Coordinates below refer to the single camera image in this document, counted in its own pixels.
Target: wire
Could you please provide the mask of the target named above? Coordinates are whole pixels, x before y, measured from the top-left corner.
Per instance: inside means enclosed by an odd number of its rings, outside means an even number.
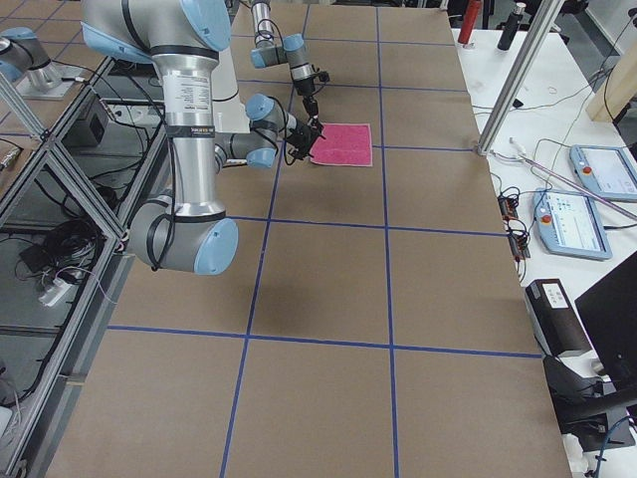
[[[606,55],[606,58],[604,58],[604,62],[602,63],[602,67],[606,63],[608,58],[610,58],[610,56],[612,55],[612,52],[615,51],[615,47],[617,46],[617,42],[619,42],[619,39],[622,37],[622,35],[624,34],[626,29],[630,26],[630,24],[632,22],[633,22],[633,19],[631,17],[630,20],[628,20],[628,23],[626,23],[626,25],[624,25],[624,28],[621,30],[621,32],[619,32],[619,35],[617,35],[617,38],[615,39],[615,42],[610,47],[610,51]],[[604,90],[602,92],[602,98],[604,100],[604,107],[606,108],[606,112],[608,113],[608,117],[611,118],[612,121],[615,121],[615,116],[610,112],[610,108],[608,107],[608,102],[606,100],[606,93],[608,91],[608,84],[610,83],[610,78],[612,76],[612,72],[613,71],[614,71],[614,68],[610,71],[610,73],[608,75],[608,78],[606,78],[606,82],[604,83]]]
[[[34,183],[36,184],[36,186],[38,186],[38,188],[40,189],[40,191],[42,191],[42,193],[53,203],[57,204],[60,206],[60,209],[62,210],[62,213],[70,218],[78,218],[78,217],[82,217],[83,215],[86,214],[80,214],[77,213],[75,211],[72,211],[69,206],[67,206],[66,201],[69,197],[69,194],[65,195],[64,199],[62,201],[59,201],[58,199],[56,199],[55,197],[53,197],[46,189],[45,187],[42,185],[42,183],[40,181],[38,181],[38,179],[34,179]]]
[[[118,92],[118,91],[117,91],[117,90],[116,90],[116,89],[115,89],[115,88],[114,88],[114,87],[113,87],[113,86],[112,86],[112,85],[111,85],[111,84],[110,84],[107,80],[105,80],[105,78],[104,78],[104,76],[103,76],[102,74],[98,73],[96,70],[93,70],[93,69],[88,68],[88,67],[84,67],[84,66],[82,66],[82,65],[76,65],[76,64],[73,64],[73,63],[61,62],[61,61],[59,61],[59,60],[52,60],[52,62],[53,62],[53,63],[60,64],[60,65],[65,65],[65,66],[67,66],[67,67],[82,68],[82,69],[84,69],[84,70],[87,70],[87,71],[91,72],[91,73],[92,73],[92,74],[94,74],[96,77],[98,77],[98,79],[99,79],[100,81],[102,81],[102,82],[103,82],[103,83],[104,83],[104,84],[105,84],[105,85],[106,85],[106,86],[107,86],[107,87],[108,87],[108,88],[109,88],[109,89],[110,89],[110,90],[114,93],[114,95],[115,95],[116,97],[118,97],[118,98],[121,100],[121,102],[122,102],[122,103],[125,103],[125,101],[124,101],[123,97],[119,94],[119,92]],[[126,71],[126,70],[121,70],[121,71],[122,71],[122,72],[123,72],[126,76],[128,76],[128,73],[127,73],[127,71]],[[100,95],[98,94],[98,92],[96,92],[96,90],[93,88],[93,86],[92,86],[91,84],[87,83],[87,85],[89,85],[89,87],[92,89],[93,93],[96,95],[96,97],[98,97],[98,100],[100,101],[100,103],[102,103],[103,99],[100,97]],[[128,111],[128,116],[130,117],[130,121],[131,121],[132,123],[134,123],[134,119],[133,119],[133,117],[132,117],[132,113],[130,112],[130,107],[126,106],[126,110]],[[118,121],[117,119],[113,119],[113,118],[111,118],[111,119],[112,119],[112,121],[113,121],[113,122],[115,122],[115,123],[117,123],[117,124],[120,124],[120,125],[123,125],[123,126],[127,126],[127,125],[129,125],[130,127],[134,127],[135,129],[139,129],[139,128],[143,129],[143,130],[144,130],[144,133],[145,133],[145,135],[146,135],[146,140],[148,140],[148,131],[146,131],[144,127],[136,126],[136,125],[134,125],[134,124],[126,124],[125,122],[121,122],[121,121]],[[143,139],[141,138],[141,135],[139,134],[139,131],[137,131],[137,137],[139,138],[139,143],[141,144],[141,152],[143,153],[143,151],[144,151]]]
[[[498,186],[498,194],[502,195],[502,178],[499,177],[497,174],[495,174],[494,172],[491,173],[491,175],[498,180],[499,186]]]
[[[54,279],[58,279],[58,276],[63,273],[64,271],[69,271],[69,270],[74,270],[74,271],[80,271],[80,272],[84,272],[85,274],[90,274],[93,277],[96,278],[96,281],[98,281],[98,288],[100,289],[100,292],[102,292],[102,295],[104,296],[104,298],[109,301],[111,304],[117,304],[116,301],[114,301],[113,299],[111,299],[108,294],[106,293],[104,287],[102,286],[102,281],[100,280],[100,278],[98,277],[98,275],[93,272],[93,271],[89,271],[88,269],[84,269],[82,267],[76,267],[76,266],[67,266],[67,267],[63,267],[62,269],[60,269],[58,272],[56,272],[56,275],[54,277]]]
[[[86,268],[86,269],[90,270],[97,263],[97,260],[98,260],[98,258],[100,257],[100,255],[102,253],[102,250],[103,250],[103,247],[104,247],[104,238],[102,237],[102,234],[100,234],[100,231],[96,228],[95,224],[93,224],[93,223],[91,223],[89,221],[86,221],[86,220],[82,220],[82,219],[78,219],[76,221],[85,222],[91,228],[91,230],[93,230],[93,232],[94,232],[95,246],[93,247],[93,257],[91,259],[91,263]],[[56,229],[62,228],[65,224],[66,223],[61,224]],[[50,234],[52,234],[56,229],[54,229],[51,232],[49,232],[47,234],[47,237]],[[2,242],[6,241],[6,240],[9,240],[9,239],[19,239],[19,240],[22,240],[24,242],[29,242],[29,243],[32,242],[32,241],[28,241],[26,239],[13,238],[13,237],[6,238],[6,239],[2,240]],[[82,258],[81,261],[80,261],[80,264],[83,264],[86,259],[87,259],[87,257]],[[61,261],[59,261],[58,258],[55,258],[55,262],[56,262],[56,266],[55,267],[59,267],[59,263]],[[74,301],[70,303],[70,304],[72,304],[73,308],[77,305],[78,299],[81,296],[82,296],[82,294],[77,294],[76,298],[74,299]],[[67,314],[64,322],[61,325],[59,325],[58,333],[56,334],[55,339],[53,340],[50,348],[47,350],[47,352],[44,355],[44,357],[37,360],[40,363],[40,366],[38,368],[38,371],[37,371],[36,376],[33,379],[32,383],[27,388],[22,390],[22,393],[20,394],[20,396],[16,396],[15,397],[15,401],[14,402],[12,402],[12,403],[2,403],[2,406],[6,406],[6,407],[9,407],[9,408],[13,407],[13,406],[16,406],[19,402],[24,401],[25,398],[27,398],[29,395],[31,395],[37,389],[37,387],[39,386],[39,384],[40,384],[40,382],[42,380],[42,377],[44,375],[45,368],[47,367],[49,361],[51,360],[51,357],[53,356],[53,354],[55,353],[56,349],[58,348],[58,345],[60,344],[60,340],[62,339],[62,336],[64,335],[64,332],[65,332],[65,330],[66,330],[66,328],[67,328],[72,316],[73,316],[73,309],[71,309],[69,311],[69,313]]]
[[[540,110],[543,108],[552,108],[556,105],[559,105],[562,102],[565,102],[566,100],[570,100],[571,98],[576,97],[577,95],[579,95],[581,92],[583,92],[584,90],[586,90],[586,88],[590,87],[591,83],[593,82],[597,82],[597,80],[599,79],[600,76],[603,76],[604,72],[600,69],[597,72],[595,72],[593,75],[591,75],[588,79],[588,82],[586,83],[586,85],[584,85],[582,88],[580,88],[579,90],[577,90],[575,93],[573,93],[572,95],[568,95],[567,97],[561,98],[559,100],[557,100],[554,103],[549,103],[546,105],[538,105],[536,107],[521,107],[521,108],[511,108],[509,110],[509,112],[529,112],[532,110]],[[472,108],[475,108],[476,110],[492,110],[493,107],[479,107],[476,105],[472,105]],[[489,115],[490,112],[481,112],[481,113],[476,113],[476,115]]]
[[[21,146],[20,144],[18,144],[17,142],[10,141],[9,139],[5,139],[4,137],[0,137],[0,141],[2,141],[2,142],[6,142],[6,143],[8,143],[8,144],[11,144],[12,146],[19,147],[21,151],[23,151],[23,150],[24,150],[24,147],[22,147],[22,146]]]
[[[613,426],[611,426],[608,429],[608,431],[606,432],[606,435],[604,436],[604,441],[602,442],[601,447],[599,448],[599,455],[595,456],[595,459],[597,460],[597,466],[595,467],[595,471],[593,472],[593,478],[599,478],[599,471],[601,470],[601,462],[604,461],[603,460],[604,452],[606,451],[606,446],[608,446],[608,442],[610,441],[610,437],[612,436],[612,434],[619,427],[619,425],[621,425],[624,421],[635,420],[635,419],[637,419],[637,416],[626,415],[623,418],[617,420],[615,424],[613,424]]]
[[[637,222],[635,224],[628,224],[625,226],[604,226],[604,230],[606,231],[617,231],[621,229],[630,229],[631,227],[637,227]]]
[[[279,35],[279,39],[281,40],[281,44],[283,45],[283,35],[281,34],[281,29],[279,28],[279,26],[274,22],[274,20],[271,20],[270,18],[262,18],[259,23],[257,23],[257,26],[255,27],[255,40],[258,37],[263,37],[266,40],[270,41],[270,42],[274,42],[275,41],[275,36],[274,33],[271,33],[267,30],[260,30],[261,28],[261,24],[265,23],[265,22],[270,22],[272,24],[272,26],[275,28],[277,34]],[[279,58],[279,50],[275,49],[275,54],[277,55],[277,63],[280,64],[281,60]]]
[[[145,160],[145,157],[143,157],[139,161],[134,162],[133,164],[129,164],[128,166],[123,166],[123,167],[120,167],[118,169],[111,169],[111,170],[108,170],[108,171],[101,172],[99,174],[95,174],[93,176],[89,176],[89,179],[91,181],[95,181],[96,179],[99,179],[99,178],[104,177],[104,176],[108,176],[110,174],[115,174],[117,172],[123,172],[123,171],[127,171],[129,169],[134,169],[134,168],[138,167],[140,164],[142,164],[144,160]]]

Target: black device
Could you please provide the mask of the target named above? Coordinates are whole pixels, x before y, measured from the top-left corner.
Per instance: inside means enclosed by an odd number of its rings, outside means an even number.
[[[516,3],[514,11],[511,12],[507,19],[505,29],[500,37],[500,42],[498,42],[498,48],[500,50],[506,51],[511,47],[511,43],[514,41],[514,36],[520,27],[520,22],[522,21],[522,17],[525,13],[525,8],[527,8],[526,4]]]
[[[39,244],[27,247],[19,256],[33,274],[38,274],[45,267],[53,265],[51,255]]]
[[[577,298],[575,307],[617,388],[637,386],[637,252]],[[634,401],[631,414],[637,414],[637,393]]]
[[[66,147],[97,146],[102,142],[108,114],[97,96],[93,95],[80,110],[80,115],[65,136],[63,143]]]
[[[637,412],[637,253],[575,300],[584,329],[612,382],[582,378],[554,358],[546,379],[562,432],[575,434],[585,451],[598,450],[608,428]],[[608,447],[632,446],[624,421]]]
[[[578,357],[591,346],[559,279],[538,279],[527,288],[535,336],[554,357]]]

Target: black cable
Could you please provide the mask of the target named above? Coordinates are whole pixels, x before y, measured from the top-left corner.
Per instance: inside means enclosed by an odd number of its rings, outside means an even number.
[[[279,146],[277,145],[277,143],[275,141],[272,141],[271,139],[269,139],[267,136],[265,136],[262,132],[260,132],[258,129],[253,129],[253,131],[260,136],[261,138],[263,138],[265,141],[267,141],[269,144],[272,145],[272,147],[275,149],[275,155],[279,154]]]
[[[588,80],[588,82],[586,83],[586,85],[584,85],[582,88],[580,88],[579,90],[577,90],[575,93],[573,93],[572,95],[568,95],[567,97],[561,98],[559,100],[557,100],[554,103],[549,103],[546,105],[538,105],[536,107],[521,107],[521,108],[511,108],[509,110],[510,112],[529,112],[531,110],[539,110],[539,109],[543,109],[543,108],[552,108],[556,105],[559,105],[562,102],[565,102],[566,100],[570,100],[571,98],[576,97],[577,95],[579,95],[582,91],[584,91],[586,88],[591,86],[591,83],[596,82],[600,76],[603,76],[603,72],[598,71],[596,72],[594,75],[592,75],[590,77],[590,79]],[[472,108],[475,108],[477,110],[492,110],[493,107],[478,107],[476,105],[472,105]],[[483,113],[476,113],[476,115],[488,115],[488,112],[483,112]]]
[[[621,36],[624,34],[624,32],[626,31],[626,29],[632,24],[632,18],[630,20],[628,20],[628,23],[626,23],[626,25],[624,25],[624,28],[621,30],[621,32],[619,32],[619,35],[617,36],[617,38],[615,39],[615,42],[613,43],[613,45],[610,47],[610,51],[608,52],[608,54],[606,55],[606,57],[604,58],[604,62],[602,63],[602,68],[603,65],[606,63],[606,61],[608,60],[608,58],[610,58],[610,56],[612,55],[612,53],[615,51],[615,47],[617,46],[617,42],[619,42],[619,39],[621,38]],[[606,108],[606,112],[608,113],[608,117],[612,120],[615,121],[615,117],[613,116],[613,114],[610,112],[610,108],[608,107],[608,102],[606,101],[606,92],[608,91],[608,84],[610,83],[610,79],[612,77],[612,72],[614,71],[614,67],[613,69],[611,69],[608,78],[606,78],[606,82],[604,83],[604,90],[602,92],[602,99],[604,100],[604,107]]]
[[[143,131],[144,135],[146,136],[146,147],[148,147],[148,145],[150,144],[150,136],[148,136],[148,131],[146,130],[145,127],[137,126],[136,124],[132,124],[130,122],[123,122],[123,121],[120,121],[119,119],[110,119],[110,120],[112,120],[112,122],[114,122],[115,124],[119,124],[120,126],[130,127],[132,129],[136,129],[137,131],[140,131],[140,130]],[[144,150],[145,150],[145,147],[143,146],[143,143],[142,143],[141,153],[143,153]]]
[[[88,67],[83,67],[82,65],[75,65],[75,64],[73,64],[73,63],[61,62],[60,60],[52,60],[52,62],[53,62],[53,63],[58,63],[58,64],[60,64],[60,65],[65,65],[65,66],[67,66],[67,67],[81,68],[81,69],[84,69],[84,70],[87,70],[87,71],[91,72],[91,73],[92,73],[92,74],[94,74],[96,77],[98,77],[98,79],[99,79],[100,81],[102,81],[102,82],[103,82],[103,83],[104,83],[104,84],[105,84],[105,85],[106,85],[106,86],[107,86],[107,87],[108,87],[108,88],[109,88],[109,89],[110,89],[110,90],[114,93],[114,95],[115,95],[116,97],[118,97],[118,98],[121,100],[121,102],[122,102],[122,103],[125,103],[125,101],[124,101],[124,99],[123,99],[123,96],[122,96],[122,95],[120,95],[120,94],[119,94],[119,92],[118,92],[118,91],[117,91],[117,90],[116,90],[116,89],[115,89],[115,88],[114,88],[114,87],[113,87],[113,86],[112,86],[112,85],[111,85],[111,84],[110,84],[107,80],[105,80],[104,76],[103,76],[102,74],[98,73],[97,71],[92,70],[91,68],[88,68]],[[128,74],[127,74],[127,72],[126,72],[125,70],[121,70],[121,71],[122,71],[125,75],[127,75],[127,76],[128,76]],[[98,93],[97,93],[97,92],[95,92],[95,90],[94,90],[94,93],[95,93],[95,94],[96,94],[96,96],[98,97],[98,100],[101,102],[103,99],[102,99],[102,98],[100,98],[100,96],[98,95]],[[130,116],[130,120],[133,120],[133,119],[132,119],[132,114],[130,113],[130,110],[128,110],[128,115]],[[118,122],[116,119],[113,119],[113,118],[111,118],[111,119],[113,120],[113,122],[116,122],[116,123],[121,124],[121,125],[126,125],[126,123]],[[145,130],[145,128],[143,128],[143,127],[141,127],[141,126],[135,126],[135,125],[133,125],[133,124],[131,124],[130,126],[131,126],[131,127],[135,127],[135,129],[138,129],[138,128],[144,129],[144,132],[145,132],[145,134],[146,134],[146,139],[148,139],[148,132]],[[137,131],[137,137],[139,138],[139,143],[141,144],[141,151],[143,151],[143,150],[144,150],[144,146],[143,146],[143,139],[141,138],[141,135],[139,134],[139,131]]]
[[[129,164],[128,166],[123,166],[123,167],[120,167],[118,169],[111,169],[109,171],[104,171],[104,172],[101,172],[99,174],[96,174],[94,176],[89,176],[89,179],[91,181],[94,181],[95,179],[99,179],[100,177],[108,176],[110,174],[115,174],[117,172],[127,171],[129,169],[134,169],[134,168],[138,167],[142,163],[143,163],[143,159],[140,159],[139,161],[136,161],[133,164]]]
[[[11,144],[12,146],[19,147],[20,150],[22,150],[22,151],[24,150],[24,147],[22,147],[20,144],[18,144],[16,142],[13,142],[13,141],[10,141],[9,139],[5,139],[4,137],[0,137],[0,141],[6,142],[8,144]]]
[[[93,231],[95,232],[95,247],[93,248],[93,258],[91,260],[91,263],[85,268],[87,270],[91,270],[95,266],[95,264],[97,263],[98,258],[99,258],[99,256],[102,253],[102,250],[104,248],[104,238],[102,237],[102,234],[97,229],[97,227],[96,227],[96,225],[94,223],[92,223],[90,221],[84,221],[84,222],[86,222],[87,225],[90,228],[92,228]],[[86,282],[82,282],[82,284],[80,285],[80,289],[76,293],[76,296],[75,296],[75,298],[74,298],[74,300],[72,302],[72,306],[71,306],[71,309],[69,310],[69,313],[67,314],[67,317],[65,318],[64,322],[58,328],[58,333],[56,334],[56,337],[53,340],[53,343],[51,344],[51,347],[45,353],[43,358],[36,360],[36,361],[38,361],[40,363],[40,367],[38,369],[38,372],[37,372],[33,382],[31,383],[31,385],[29,385],[27,388],[24,388],[22,390],[22,394],[18,397],[17,401],[13,401],[13,402],[10,402],[10,403],[4,403],[3,402],[3,403],[0,403],[0,405],[5,406],[7,408],[11,408],[13,406],[16,406],[19,402],[23,401],[29,395],[31,395],[36,390],[36,388],[39,386],[40,382],[42,381],[42,377],[44,376],[44,370],[47,367],[47,365],[49,364],[49,361],[51,360],[51,357],[55,353],[56,349],[58,348],[58,345],[60,344],[60,341],[62,340],[62,336],[64,335],[64,332],[65,332],[65,330],[66,330],[71,318],[74,316],[75,307],[78,305],[79,298],[82,296],[82,291],[83,291],[85,286],[86,286]]]
[[[604,436],[604,441],[601,444],[601,448],[599,449],[599,455],[595,456],[595,459],[597,460],[597,466],[595,467],[595,471],[593,472],[593,478],[599,478],[599,471],[601,470],[601,463],[602,463],[602,461],[604,461],[604,451],[606,451],[606,446],[608,446],[608,442],[610,441],[610,437],[612,436],[613,432],[624,421],[635,420],[635,419],[637,419],[636,416],[626,415],[623,418],[617,420],[613,424],[613,426],[611,426],[608,429],[608,431],[606,432],[606,435]]]
[[[264,22],[270,22],[272,24],[272,26],[275,28],[277,34],[279,35],[279,39],[281,40],[281,44],[283,45],[283,35],[281,34],[281,29],[279,28],[279,25],[277,25],[274,20],[270,19],[270,18],[262,18],[259,23],[257,23],[257,27],[255,28],[256,33],[255,33],[255,38],[257,37],[263,37],[266,40],[272,41],[274,42],[275,40],[275,36],[274,34],[268,32],[268,31],[260,31],[259,28],[261,27],[261,24]],[[277,60],[279,60],[279,52],[277,50],[275,50],[275,53],[277,54]]]
[[[290,114],[286,111],[285,108],[283,108],[282,103],[279,101],[279,99],[277,97],[268,97],[268,98],[270,98],[271,100],[274,100],[274,102],[277,104],[277,106],[281,110],[281,115],[283,116],[283,123],[284,123],[284,125],[278,131],[278,134],[281,134],[283,131],[286,130],[286,127],[288,127],[288,121],[290,119]]]
[[[322,89],[325,88],[325,85],[327,85],[327,82],[322,82],[318,86],[317,90],[314,92],[314,95],[318,95],[322,91]]]
[[[498,182],[500,183],[500,185],[498,186],[498,195],[502,195],[502,178],[499,177],[497,174],[495,174],[494,172],[491,173],[491,175],[496,178],[498,180]]]
[[[170,204],[170,217],[169,217],[169,223],[168,223],[168,233],[166,235],[166,241],[163,244],[163,247],[161,249],[161,253],[159,254],[159,257],[157,258],[156,261],[154,261],[152,255],[150,255],[150,259],[152,260],[153,264],[151,269],[153,271],[157,271],[158,269],[161,269],[161,262],[163,261],[163,259],[165,258],[168,249],[170,248],[170,246],[172,246],[172,243],[174,241],[174,230],[175,230],[175,216],[176,216],[176,202],[177,202],[177,166],[176,166],[176,161],[175,161],[175,156],[177,155],[177,150],[175,149],[174,146],[174,141],[172,140],[172,138],[168,139],[168,151],[169,151],[169,155],[170,155],[170,169],[172,172],[172,200],[171,200],[171,204]]]
[[[34,183],[36,184],[36,186],[38,186],[38,188],[40,189],[40,191],[53,203],[57,204],[58,206],[60,206],[60,209],[62,210],[62,213],[70,218],[79,218],[82,217],[82,214],[77,213],[73,210],[71,210],[69,208],[69,206],[67,206],[66,201],[67,198],[70,197],[69,194],[65,195],[65,198],[62,201],[59,201],[58,199],[56,199],[55,197],[53,197],[49,191],[46,190],[46,188],[42,185],[42,183],[40,181],[38,181],[38,179],[34,179]]]
[[[631,227],[637,227],[637,222],[635,224],[627,224],[625,226],[604,226],[604,230],[617,231],[620,229],[630,229]]]

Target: metal pole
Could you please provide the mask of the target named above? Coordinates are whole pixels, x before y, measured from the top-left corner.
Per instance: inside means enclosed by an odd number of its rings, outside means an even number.
[[[543,0],[476,146],[487,155],[564,0]]]
[[[0,98],[3,98],[9,105],[22,124],[33,136],[40,136],[44,132],[44,125],[29,109],[24,100],[13,87],[11,82],[0,73]]]

